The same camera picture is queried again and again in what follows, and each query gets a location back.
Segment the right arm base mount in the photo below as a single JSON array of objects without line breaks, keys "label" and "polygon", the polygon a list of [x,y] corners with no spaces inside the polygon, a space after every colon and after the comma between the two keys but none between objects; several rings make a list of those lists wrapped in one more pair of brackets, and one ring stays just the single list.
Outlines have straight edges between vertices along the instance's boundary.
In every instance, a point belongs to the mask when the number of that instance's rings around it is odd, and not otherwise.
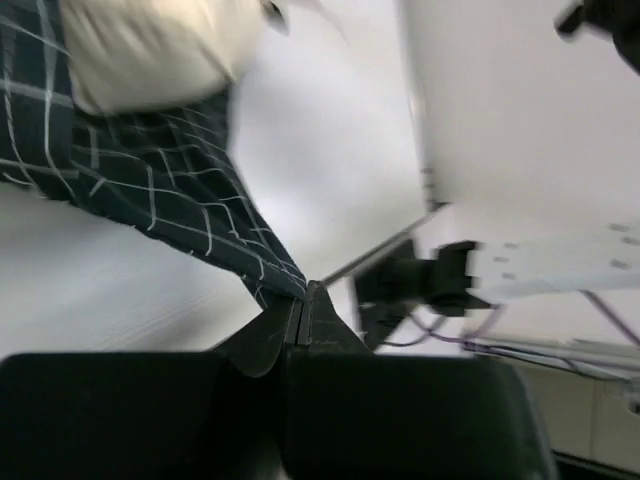
[{"label": "right arm base mount", "polygon": [[[433,262],[417,256],[413,239],[397,246],[353,277],[357,303],[357,328],[365,345],[407,348],[432,337],[435,328],[418,320],[414,310],[433,296]],[[393,340],[391,335],[409,319],[420,335],[411,341]]]}]

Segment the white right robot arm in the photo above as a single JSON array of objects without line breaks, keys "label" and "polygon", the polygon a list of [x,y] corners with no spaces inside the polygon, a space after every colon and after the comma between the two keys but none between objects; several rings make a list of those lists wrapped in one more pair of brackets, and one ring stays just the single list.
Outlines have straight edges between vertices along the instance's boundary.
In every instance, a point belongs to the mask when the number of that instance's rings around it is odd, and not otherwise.
[{"label": "white right robot arm", "polygon": [[492,301],[639,283],[639,79],[561,1],[429,4],[439,185]]}]

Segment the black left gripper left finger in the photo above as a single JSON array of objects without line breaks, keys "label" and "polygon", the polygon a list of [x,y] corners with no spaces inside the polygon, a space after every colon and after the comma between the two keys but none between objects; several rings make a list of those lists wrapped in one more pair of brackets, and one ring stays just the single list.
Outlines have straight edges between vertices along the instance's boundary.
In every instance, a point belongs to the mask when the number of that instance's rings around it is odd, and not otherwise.
[{"label": "black left gripper left finger", "polygon": [[217,479],[283,424],[280,298],[201,352],[23,353],[1,363],[5,479]]}]

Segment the cream pillow with bear print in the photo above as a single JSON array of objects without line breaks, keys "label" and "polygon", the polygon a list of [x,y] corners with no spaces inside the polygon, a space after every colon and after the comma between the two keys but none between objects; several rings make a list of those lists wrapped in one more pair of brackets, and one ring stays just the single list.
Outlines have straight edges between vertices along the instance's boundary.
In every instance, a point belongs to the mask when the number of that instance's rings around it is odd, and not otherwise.
[{"label": "cream pillow with bear print", "polygon": [[272,1],[70,0],[59,4],[75,104],[91,114],[170,107],[237,80]]}]

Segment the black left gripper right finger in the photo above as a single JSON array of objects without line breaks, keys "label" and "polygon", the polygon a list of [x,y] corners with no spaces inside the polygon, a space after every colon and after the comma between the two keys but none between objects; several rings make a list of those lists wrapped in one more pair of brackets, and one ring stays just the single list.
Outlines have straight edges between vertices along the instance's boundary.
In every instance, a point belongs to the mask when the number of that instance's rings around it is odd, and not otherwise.
[{"label": "black left gripper right finger", "polygon": [[294,479],[554,479],[533,393],[510,365],[377,355],[311,283],[285,357]]}]

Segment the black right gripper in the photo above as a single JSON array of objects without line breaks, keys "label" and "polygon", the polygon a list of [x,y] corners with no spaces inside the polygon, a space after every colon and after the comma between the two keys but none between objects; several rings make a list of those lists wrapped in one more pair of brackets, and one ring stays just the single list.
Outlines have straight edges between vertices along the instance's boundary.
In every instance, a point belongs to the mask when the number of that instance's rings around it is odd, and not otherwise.
[{"label": "black right gripper", "polygon": [[639,1],[574,1],[555,21],[556,33],[564,39],[580,30],[591,30],[612,41],[617,54],[639,73]]}]

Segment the dark checked pillowcase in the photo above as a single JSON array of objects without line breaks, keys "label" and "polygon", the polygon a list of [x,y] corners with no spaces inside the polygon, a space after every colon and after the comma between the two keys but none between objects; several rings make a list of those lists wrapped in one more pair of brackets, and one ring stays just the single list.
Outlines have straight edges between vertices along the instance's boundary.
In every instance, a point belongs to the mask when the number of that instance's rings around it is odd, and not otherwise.
[{"label": "dark checked pillowcase", "polygon": [[4,182],[231,271],[261,306],[302,298],[303,274],[229,158],[231,93],[149,113],[83,113],[72,103],[59,3],[1,5]]}]

